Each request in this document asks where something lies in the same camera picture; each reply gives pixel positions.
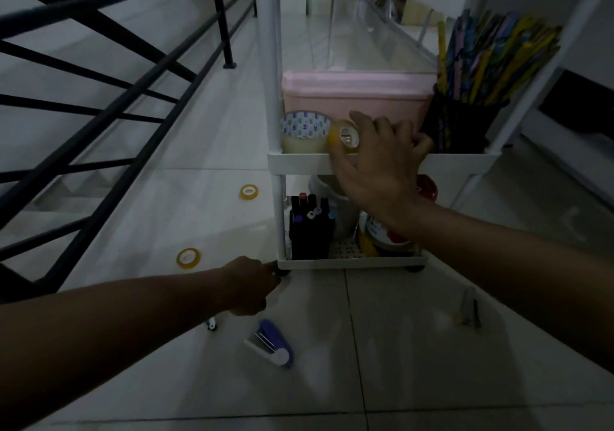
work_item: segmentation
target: black railing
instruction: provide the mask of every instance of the black railing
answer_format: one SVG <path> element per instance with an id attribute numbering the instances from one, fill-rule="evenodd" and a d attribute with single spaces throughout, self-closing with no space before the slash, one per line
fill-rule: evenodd
<path id="1" fill-rule="evenodd" d="M 200 86 L 219 58 L 220 54 L 224 53 L 225 69 L 233 69 L 236 67 L 230 47 L 230 39 L 247 18 L 252 8 L 254 8 L 254 16 L 256 16 L 256 0 L 252 0 L 236 24 L 228 30 L 226 11 L 238 0 L 229 0 L 227 3 L 224 3 L 224 0 L 214 0 L 216 8 L 215 14 L 209 17 L 173 51 L 164 54 L 162 51 L 134 35 L 98 10 L 102 7 L 125 0 L 40 1 L 46 5 L 1 16 L 0 38 L 9 38 L 52 23 L 66 19 L 74 19 L 134 51 L 134 53 L 155 62 L 156 65 L 135 83 L 128 83 L 94 70 L 89 70 L 48 55 L 43 55 L 36 51 L 22 48 L 13 43 L 0 41 L 0 53 L 16 56 L 44 66 L 53 67 L 64 72 L 126 89 L 105 109 L 95 109 L 85 106 L 0 94 L 0 105 L 94 116 L 88 124 L 66 140 L 63 145 L 58 147 L 34 169 L 0 172 L 0 184 L 17 182 L 0 196 L 0 229 L 6 226 L 12 218 L 60 175 L 70 174 L 72 172 L 114 168 L 117 166 L 128 166 L 111 188 L 111 191 L 88 218 L 65 224 L 59 228 L 37 234 L 0 248 L 1 262 L 52 240 L 78 231 L 77 235 L 66 247 L 55 264 L 53 264 L 51 269 L 39 280 L 29 281 L 13 270 L 0 264 L 0 301 L 5 302 L 14 302 L 35 296 L 51 294 L 61 287 L 98 231 L 102 229 L 106 220 L 111 216 L 113 210 L 126 194 L 128 188 L 130 188 L 142 171 L 155 149 L 171 129 L 190 98 L 196 92 L 198 86 Z M 196 41 L 198 41 L 198 39 L 216 22 L 219 26 L 221 42 L 213 51 L 213 54 L 209 57 L 200 72 L 195 74 L 177 62 L 177 59 L 196 43 Z M 167 70 L 190 82 L 189 87 L 179 99 L 149 89 L 149 87 Z M 174 103 L 175 106 L 165 118 L 124 113 L 123 111 L 129 108 L 129 106 L 142 94 Z M 135 158 L 71 164 L 72 161 L 74 161 L 77 156 L 96 140 L 116 119 L 144 121 L 158 123 L 160 125 Z"/>

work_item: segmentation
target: person's left arm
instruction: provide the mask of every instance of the person's left arm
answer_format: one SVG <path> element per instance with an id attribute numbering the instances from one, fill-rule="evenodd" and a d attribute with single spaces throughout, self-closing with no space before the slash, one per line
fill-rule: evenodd
<path id="1" fill-rule="evenodd" d="M 264 310 L 280 281 L 273 269 L 242 256 L 0 305 L 3 429 L 42 419 L 221 311 Z"/>

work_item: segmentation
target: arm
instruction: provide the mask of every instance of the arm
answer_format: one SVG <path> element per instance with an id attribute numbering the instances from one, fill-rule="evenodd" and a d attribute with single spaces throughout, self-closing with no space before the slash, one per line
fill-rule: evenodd
<path id="1" fill-rule="evenodd" d="M 0 416 L 19 429 L 225 310 L 255 314 L 279 277 L 244 256 L 216 270 L 118 280 L 0 306 Z"/>
<path id="2" fill-rule="evenodd" d="M 467 279 L 573 349 L 614 372 L 614 265 L 531 233 L 442 208 L 416 192 L 418 166 L 432 148 L 416 145 L 411 123 L 352 112 L 360 130 L 356 167 L 341 148 L 338 179 L 362 209 L 417 241 Z"/>

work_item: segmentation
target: person's right arm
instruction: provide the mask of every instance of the person's right arm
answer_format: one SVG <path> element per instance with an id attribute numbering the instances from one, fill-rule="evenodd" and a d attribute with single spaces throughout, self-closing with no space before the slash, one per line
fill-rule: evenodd
<path id="1" fill-rule="evenodd" d="M 614 373 L 614 264 L 422 199 L 416 175 L 430 139 L 422 136 L 414 145 L 410 122 L 393 130 L 386 119 L 351 117 L 360 130 L 356 166 L 342 148 L 331 149 L 350 200 Z"/>

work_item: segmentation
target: rolling cart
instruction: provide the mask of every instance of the rolling cart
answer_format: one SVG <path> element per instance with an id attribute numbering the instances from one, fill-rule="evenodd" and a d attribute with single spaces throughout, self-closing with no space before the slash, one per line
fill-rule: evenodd
<path id="1" fill-rule="evenodd" d="M 286 207 L 286 175 L 292 174 L 333 174 L 326 154 L 287 154 L 281 152 L 279 121 L 283 116 L 281 92 L 281 32 L 279 0 L 256 0 L 258 8 L 258 47 L 260 70 L 265 93 L 266 129 L 268 135 L 268 169 L 272 176 L 272 199 L 275 217 L 275 234 L 278 264 L 281 270 L 306 269 L 355 269 L 407 267 L 419 270 L 426 263 L 425 256 L 396 256 L 367 258 L 355 253 L 351 242 L 333 243 L 332 255 L 338 257 L 326 260 L 291 260 L 286 236 L 284 210 Z M 560 65 L 572 43 L 579 36 L 589 17 L 601 0 L 579 0 L 561 34 L 561 50 L 537 74 L 511 112 L 510 117 L 495 140 L 481 155 L 432 154 L 421 165 L 421 174 L 458 174 L 468 177 L 451 204 L 460 209 L 480 179 L 501 155 L 501 148 L 518 127 L 526 113 L 540 95 L 550 77 Z M 356 160 L 356 155 L 349 155 Z"/>

